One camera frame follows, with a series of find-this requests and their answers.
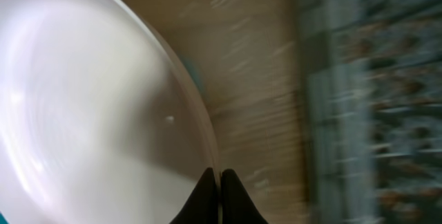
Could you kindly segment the large white plate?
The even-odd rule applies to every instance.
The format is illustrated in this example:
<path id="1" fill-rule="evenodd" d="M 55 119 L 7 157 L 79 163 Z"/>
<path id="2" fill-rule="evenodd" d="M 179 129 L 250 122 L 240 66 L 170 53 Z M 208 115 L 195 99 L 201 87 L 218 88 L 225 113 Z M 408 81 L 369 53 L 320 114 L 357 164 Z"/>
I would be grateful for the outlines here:
<path id="1" fill-rule="evenodd" d="M 218 169 L 197 86 L 122 0 L 1 0 L 1 213 L 168 223 Z"/>

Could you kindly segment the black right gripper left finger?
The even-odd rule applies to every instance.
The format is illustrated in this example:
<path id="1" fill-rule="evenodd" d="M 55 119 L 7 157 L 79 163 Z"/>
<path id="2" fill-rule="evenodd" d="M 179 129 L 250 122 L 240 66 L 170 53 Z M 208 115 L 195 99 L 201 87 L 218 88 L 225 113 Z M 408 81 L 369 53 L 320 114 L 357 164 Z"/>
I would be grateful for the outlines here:
<path id="1" fill-rule="evenodd" d="M 171 224 L 216 224 L 218 188 L 212 168 L 207 168 Z"/>

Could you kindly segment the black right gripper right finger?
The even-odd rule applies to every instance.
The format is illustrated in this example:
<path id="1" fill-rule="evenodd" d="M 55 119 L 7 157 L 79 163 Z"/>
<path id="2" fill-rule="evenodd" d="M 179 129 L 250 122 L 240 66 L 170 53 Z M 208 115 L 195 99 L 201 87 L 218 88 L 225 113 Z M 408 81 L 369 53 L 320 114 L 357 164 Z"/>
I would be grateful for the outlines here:
<path id="1" fill-rule="evenodd" d="M 234 170 L 222 172 L 221 192 L 223 224 L 268 224 Z"/>

